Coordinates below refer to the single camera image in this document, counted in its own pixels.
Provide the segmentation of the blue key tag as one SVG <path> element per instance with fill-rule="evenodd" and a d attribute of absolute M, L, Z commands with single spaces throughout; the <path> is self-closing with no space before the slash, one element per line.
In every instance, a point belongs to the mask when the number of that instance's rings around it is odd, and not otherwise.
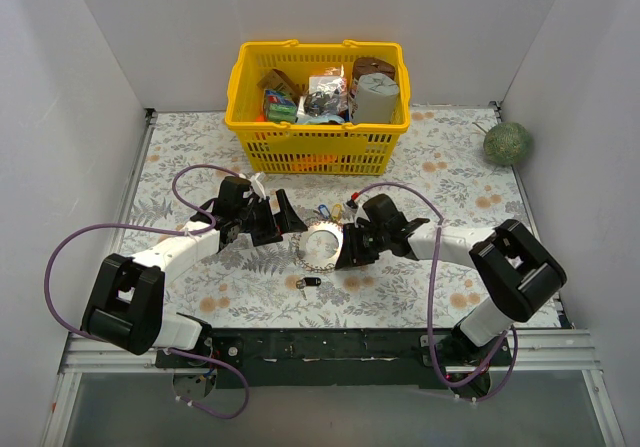
<path fill-rule="evenodd" d="M 324 204 L 321 204 L 321 205 L 318 206 L 318 213 L 320 214 L 320 216 L 323 219 L 326 219 L 326 220 L 330 220 L 331 219 L 331 213 L 330 213 L 328 207 L 326 205 L 324 205 Z"/>

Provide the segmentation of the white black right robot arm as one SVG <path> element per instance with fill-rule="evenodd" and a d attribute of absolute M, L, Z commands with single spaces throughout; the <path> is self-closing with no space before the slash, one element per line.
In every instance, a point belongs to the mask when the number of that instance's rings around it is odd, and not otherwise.
<path fill-rule="evenodd" d="M 475 269 L 488 292 L 454 327 L 454 356 L 475 364 L 513 323 L 526 323 L 567 282 L 559 262 L 520 221 L 447 232 L 426 218 L 408 220 L 386 194 L 367 200 L 342 227 L 337 270 L 375 263 L 389 251 L 411 260 L 442 260 Z"/>

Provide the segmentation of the yellow key tag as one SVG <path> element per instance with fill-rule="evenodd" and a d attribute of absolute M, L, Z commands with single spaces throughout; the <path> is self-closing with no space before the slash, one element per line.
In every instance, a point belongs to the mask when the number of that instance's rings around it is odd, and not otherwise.
<path fill-rule="evenodd" d="M 339 222 L 343 216 L 343 205 L 342 204 L 335 204 L 330 211 L 330 216 L 331 219 L 335 222 Z"/>

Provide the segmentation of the black head key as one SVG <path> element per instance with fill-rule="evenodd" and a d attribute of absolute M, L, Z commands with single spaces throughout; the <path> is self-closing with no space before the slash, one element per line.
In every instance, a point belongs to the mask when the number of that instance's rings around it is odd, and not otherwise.
<path fill-rule="evenodd" d="M 303 277 L 296 281 L 296 289 L 304 290 L 308 287 L 318 287 L 322 283 L 319 277 Z"/>

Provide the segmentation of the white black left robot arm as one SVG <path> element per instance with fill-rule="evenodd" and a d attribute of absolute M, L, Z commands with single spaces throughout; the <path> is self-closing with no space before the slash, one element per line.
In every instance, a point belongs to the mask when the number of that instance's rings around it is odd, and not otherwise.
<path fill-rule="evenodd" d="M 203 336 L 205 323 L 169 312 L 165 287 L 241 234 L 248 234 L 259 247 L 278 243 L 288 233 L 305 232 L 307 226 L 284 190 L 276 191 L 276 200 L 278 209 L 273 211 L 258 175 L 227 176 L 218 195 L 198 209 L 179 235 L 129 257 L 117 253 L 106 257 L 83 315 L 82 331 L 132 354 L 176 348 L 188 365 L 205 365 L 213 353 L 211 340 Z"/>

